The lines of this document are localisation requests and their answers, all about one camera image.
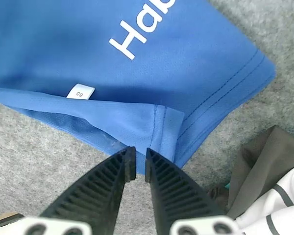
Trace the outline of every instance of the blue shirt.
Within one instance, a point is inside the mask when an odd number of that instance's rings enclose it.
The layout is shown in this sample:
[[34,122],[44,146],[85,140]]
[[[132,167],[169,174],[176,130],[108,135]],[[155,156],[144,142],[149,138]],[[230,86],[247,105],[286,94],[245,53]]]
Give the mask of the blue shirt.
[[[0,103],[113,154],[182,167],[274,64],[205,0],[0,0]],[[66,98],[75,84],[89,100]]]

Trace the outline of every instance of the stitching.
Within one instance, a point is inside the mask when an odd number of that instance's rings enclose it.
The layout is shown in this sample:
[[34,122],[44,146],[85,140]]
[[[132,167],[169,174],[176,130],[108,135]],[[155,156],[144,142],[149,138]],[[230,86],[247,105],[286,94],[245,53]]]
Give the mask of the stitching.
[[161,145],[162,145],[162,137],[163,137],[163,129],[165,127],[165,119],[167,115],[167,107],[165,109],[165,114],[163,115],[163,120],[162,120],[162,130],[161,130],[161,139],[160,139],[160,146],[159,146],[159,152],[161,153]]
[[[258,86],[255,90],[259,89],[260,87],[262,87],[264,84],[266,84],[272,77],[274,76],[274,74],[271,74],[260,86]],[[198,138],[201,136],[201,134],[197,135],[196,139],[193,141],[193,143],[191,143],[191,145],[189,145],[189,147],[187,147],[185,149],[185,151],[181,154],[182,156],[193,147],[193,145],[196,143],[196,141],[198,140]]]
[[229,81],[231,81],[240,71],[242,71],[257,55],[258,49],[256,49],[255,54],[244,64],[232,77],[230,77],[219,89],[213,92],[208,98],[206,98],[203,102],[201,102],[185,119],[186,121],[197,109],[199,109],[207,100],[209,100],[212,96],[214,96],[218,91],[220,91]]
[[153,130],[152,130],[152,134],[151,134],[151,141],[150,141],[149,148],[151,148],[151,144],[152,144],[152,141],[153,141],[153,136],[155,134],[157,108],[158,108],[158,105],[155,105],[154,110],[153,110]]
[[232,89],[230,89],[227,93],[225,93],[220,99],[218,99],[215,103],[213,103],[208,109],[206,109],[200,116],[198,116],[196,118],[196,120],[188,127],[186,128],[186,130],[179,136],[178,140],[181,138],[181,136],[183,136],[185,134],[186,131],[188,131],[194,124],[195,122],[197,122],[197,120],[203,116],[209,109],[211,109],[213,106],[215,106],[220,100],[222,100],[225,96],[227,96],[232,90],[234,90],[236,87],[238,87],[242,82],[245,81],[246,78],[248,78],[253,72],[255,72],[259,66],[261,66],[261,64],[263,63],[263,61],[265,60],[265,56],[263,56],[263,59],[261,60],[261,62],[253,69],[253,71],[251,71],[244,79],[242,79],[238,84],[236,84]]

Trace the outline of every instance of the clothing label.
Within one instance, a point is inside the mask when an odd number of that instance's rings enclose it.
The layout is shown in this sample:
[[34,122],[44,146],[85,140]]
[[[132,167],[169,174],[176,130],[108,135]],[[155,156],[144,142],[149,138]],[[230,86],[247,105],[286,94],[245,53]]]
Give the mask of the clothing label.
[[76,84],[67,98],[69,99],[89,99],[90,96],[94,93],[95,88],[84,86],[82,84]]

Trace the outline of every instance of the dark gray fabric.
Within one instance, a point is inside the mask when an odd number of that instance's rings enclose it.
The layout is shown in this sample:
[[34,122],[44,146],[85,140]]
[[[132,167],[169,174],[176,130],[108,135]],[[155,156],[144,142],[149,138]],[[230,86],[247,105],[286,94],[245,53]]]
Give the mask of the dark gray fabric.
[[288,196],[288,194],[284,191],[284,189],[280,185],[275,185],[273,187],[273,189],[276,190],[280,194],[280,196],[281,196],[284,204],[287,207],[294,206],[294,203],[292,202],[292,200],[290,199],[290,197]]
[[240,149],[230,182],[228,216],[237,218],[294,168],[294,136],[278,126]]

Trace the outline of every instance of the gray carpet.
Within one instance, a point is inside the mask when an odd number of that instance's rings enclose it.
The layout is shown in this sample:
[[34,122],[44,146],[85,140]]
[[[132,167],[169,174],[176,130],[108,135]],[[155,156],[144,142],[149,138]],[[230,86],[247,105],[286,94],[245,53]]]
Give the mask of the gray carpet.
[[[208,188],[230,178],[239,146],[279,125],[294,134],[294,0],[211,0],[277,64],[263,92],[232,112],[184,167]],[[0,105],[0,213],[39,214],[105,159],[68,134]],[[124,190],[115,234],[154,235],[149,187],[138,176]]]

